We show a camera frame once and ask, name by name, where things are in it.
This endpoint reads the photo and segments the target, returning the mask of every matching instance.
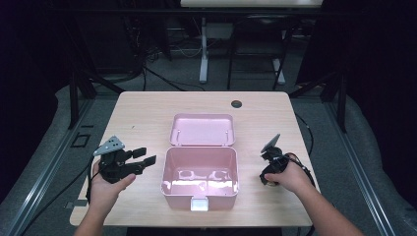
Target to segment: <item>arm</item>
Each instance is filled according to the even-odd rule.
[[[289,161],[284,172],[266,174],[265,177],[269,181],[279,182],[300,199],[319,235],[363,235],[316,190],[303,170],[292,161]]]
[[[98,162],[92,168],[95,175],[98,172]],[[130,174],[117,183],[110,184],[100,174],[91,181],[91,199],[89,209],[74,235],[101,235],[105,217],[116,204],[119,193],[135,181],[136,175]]]

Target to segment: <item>person's left hand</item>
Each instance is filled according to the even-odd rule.
[[[97,161],[92,168],[92,176],[98,172]],[[135,174],[130,174],[119,182],[110,184],[104,180],[101,174],[95,175],[91,181],[91,196],[89,201],[89,211],[95,212],[97,215],[105,218],[110,213],[114,204],[116,204],[119,193],[132,184],[136,179]]]

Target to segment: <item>white desk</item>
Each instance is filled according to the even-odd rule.
[[[181,7],[185,8],[309,8],[319,9],[323,0],[181,0]],[[207,51],[206,19],[202,20],[202,65],[200,67],[200,83],[208,81],[209,56]],[[279,68],[279,61],[274,60],[275,70]],[[279,75],[278,83],[285,84],[283,74]]]
[[[233,108],[231,101],[242,107]],[[239,193],[233,209],[205,212],[169,207],[161,193],[163,166],[175,114],[217,113],[233,116],[239,172]],[[296,153],[315,178],[290,100],[284,92],[123,92],[116,103],[101,143],[116,135],[125,150],[148,148],[156,164],[119,196],[105,225],[146,227],[278,227],[310,226],[298,198],[280,186],[264,186],[259,175],[268,165],[264,145],[277,133],[277,146]],[[87,184],[79,199],[86,197]],[[79,225],[87,206],[75,206],[70,221]]]

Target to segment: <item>open box lid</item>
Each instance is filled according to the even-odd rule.
[[[231,146],[235,142],[233,117],[228,114],[177,114],[170,142],[174,146]]]

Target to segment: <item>pink box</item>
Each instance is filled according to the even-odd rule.
[[[231,209],[238,185],[233,118],[227,114],[177,114],[166,154],[162,194],[172,208]]]

